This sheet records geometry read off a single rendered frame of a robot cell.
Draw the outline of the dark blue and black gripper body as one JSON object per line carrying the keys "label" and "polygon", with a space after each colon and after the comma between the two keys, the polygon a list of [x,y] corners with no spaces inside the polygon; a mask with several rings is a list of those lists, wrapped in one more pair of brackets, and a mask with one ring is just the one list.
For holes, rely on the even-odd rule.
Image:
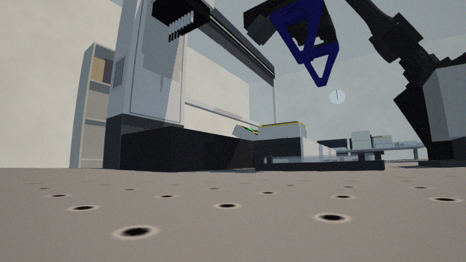
{"label": "dark blue and black gripper body", "polygon": [[[286,6],[289,6],[292,3],[295,3],[300,0],[289,0],[287,2],[284,2],[283,4],[280,4],[276,6],[274,9],[271,9],[269,11],[269,16],[271,13],[282,9]],[[313,48],[324,46],[327,44],[331,44],[333,42],[338,42],[337,37],[336,37],[336,30],[334,28],[331,16],[327,10],[327,7],[325,5],[324,0],[322,0],[324,7],[322,10],[321,18],[320,18],[320,23],[318,26],[318,31],[317,31],[317,36],[320,37],[320,40],[323,40],[324,42],[321,44],[314,45]],[[298,42],[298,46],[303,46],[305,45],[305,38],[306,38],[306,29],[308,25],[308,19],[300,21],[298,23],[295,23],[293,25],[290,25],[286,28],[288,31],[289,35],[292,38],[295,38],[296,41]]]}

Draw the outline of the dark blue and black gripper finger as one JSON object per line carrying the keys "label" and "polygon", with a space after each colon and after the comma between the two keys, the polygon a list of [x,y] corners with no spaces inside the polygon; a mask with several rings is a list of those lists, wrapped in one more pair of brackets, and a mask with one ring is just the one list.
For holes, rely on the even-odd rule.
{"label": "dark blue and black gripper finger", "polygon": [[[310,61],[323,6],[322,0],[300,0],[270,14],[270,21],[299,65]],[[286,28],[306,19],[305,45],[300,51]]]}
{"label": "dark blue and black gripper finger", "polygon": [[[306,69],[308,70],[309,74],[311,75],[317,87],[323,87],[327,85],[327,81],[329,79],[329,75],[331,73],[331,70],[336,60],[338,52],[339,52],[338,42],[333,42],[331,44],[316,47],[312,51],[312,56],[310,58],[310,61],[307,63],[304,63],[304,65],[306,66]],[[313,61],[313,59],[315,58],[319,58],[325,55],[328,55],[327,62],[325,65],[322,78],[319,78],[319,76],[317,75],[316,71],[314,70],[310,62]]]}

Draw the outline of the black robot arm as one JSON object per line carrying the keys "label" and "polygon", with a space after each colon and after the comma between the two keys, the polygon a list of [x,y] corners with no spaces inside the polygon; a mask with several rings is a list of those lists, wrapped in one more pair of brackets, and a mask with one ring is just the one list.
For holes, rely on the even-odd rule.
{"label": "black robot arm", "polygon": [[[244,28],[259,46],[264,45],[276,32],[270,21],[269,11],[289,0],[267,0],[243,13]],[[375,50],[388,63],[400,58],[398,62],[403,75],[410,86],[418,78],[422,78],[435,69],[449,63],[446,57],[441,61],[420,46],[423,37],[403,17],[397,13],[393,18],[383,13],[371,0],[345,0],[365,21],[371,34],[369,41]],[[397,24],[398,23],[398,24]]]}

